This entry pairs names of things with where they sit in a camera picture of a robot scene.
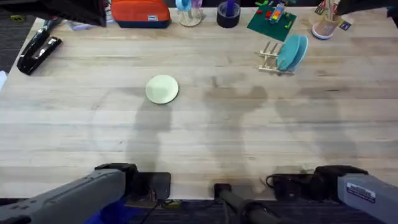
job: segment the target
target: sticker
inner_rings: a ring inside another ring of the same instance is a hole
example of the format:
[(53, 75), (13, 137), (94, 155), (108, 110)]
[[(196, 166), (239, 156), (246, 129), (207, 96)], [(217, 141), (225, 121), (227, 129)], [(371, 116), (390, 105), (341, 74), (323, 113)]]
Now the sticker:
[(351, 27), (351, 24), (348, 23), (348, 22), (346, 22), (346, 21), (344, 21), (344, 22), (340, 25), (340, 28), (343, 29), (343, 30), (348, 30), (349, 27)]
[(317, 13), (318, 15), (322, 15), (322, 13), (325, 11), (324, 8), (318, 6), (317, 9), (315, 10), (315, 13)]
[(367, 200), (368, 202), (376, 203), (376, 193), (371, 190), (365, 189), (364, 187), (348, 182), (347, 192), (364, 200)]
[(148, 15), (148, 21), (157, 21), (157, 15)]

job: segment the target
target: label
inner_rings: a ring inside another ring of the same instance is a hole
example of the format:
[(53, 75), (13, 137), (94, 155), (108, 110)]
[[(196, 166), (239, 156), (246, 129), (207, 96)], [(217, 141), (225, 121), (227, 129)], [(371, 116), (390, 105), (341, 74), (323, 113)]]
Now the label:
[(148, 15), (148, 21), (157, 21), (157, 15)]
[(358, 186), (356, 184), (347, 183), (347, 192), (353, 194), (357, 197), (360, 197), (364, 200), (367, 200), (371, 203), (376, 203), (376, 193), (371, 190), (368, 190), (364, 187)]

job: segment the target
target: small plate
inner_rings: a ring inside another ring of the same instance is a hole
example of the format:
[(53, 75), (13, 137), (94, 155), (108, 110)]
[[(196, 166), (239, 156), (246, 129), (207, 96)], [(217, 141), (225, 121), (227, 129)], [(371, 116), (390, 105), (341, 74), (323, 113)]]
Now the small plate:
[(308, 37), (306, 35), (300, 35), (300, 45), (298, 46), (298, 51), (293, 62), (289, 65), (288, 70), (293, 71), (300, 65), (301, 61), (304, 59), (305, 53), (308, 49)]
[(296, 34), (292, 35), (286, 40), (285, 44), (280, 50), (277, 60), (277, 66), (279, 70), (287, 70), (289, 65), (293, 62), (294, 58), (296, 57), (297, 51), (299, 50), (299, 45), (300, 45), (299, 35)]
[(169, 75), (157, 75), (147, 83), (145, 94), (154, 103), (170, 103), (178, 94), (178, 83)]

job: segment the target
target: green lego baseplate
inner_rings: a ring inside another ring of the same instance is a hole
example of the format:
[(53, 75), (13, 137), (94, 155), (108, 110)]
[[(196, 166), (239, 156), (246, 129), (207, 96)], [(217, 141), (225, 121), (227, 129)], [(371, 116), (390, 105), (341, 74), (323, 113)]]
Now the green lego baseplate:
[(255, 13), (253, 18), (251, 19), (248, 28), (259, 32), (260, 34), (267, 35), (274, 39), (285, 41), (287, 34), (293, 26), (294, 21), (296, 20), (295, 15), (284, 12), (282, 17), (278, 22), (272, 24), (268, 18), (266, 18), (266, 14), (268, 11), (274, 11), (274, 7), (263, 5), (258, 8), (258, 10), (262, 10), (261, 14)]

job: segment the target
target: green plate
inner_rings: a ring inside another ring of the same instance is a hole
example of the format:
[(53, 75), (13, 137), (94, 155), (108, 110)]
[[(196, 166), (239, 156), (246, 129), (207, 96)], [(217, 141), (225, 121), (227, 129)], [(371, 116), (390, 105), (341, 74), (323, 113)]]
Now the green plate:
[(169, 75), (157, 75), (147, 83), (145, 94), (154, 103), (166, 104), (177, 96), (178, 83)]

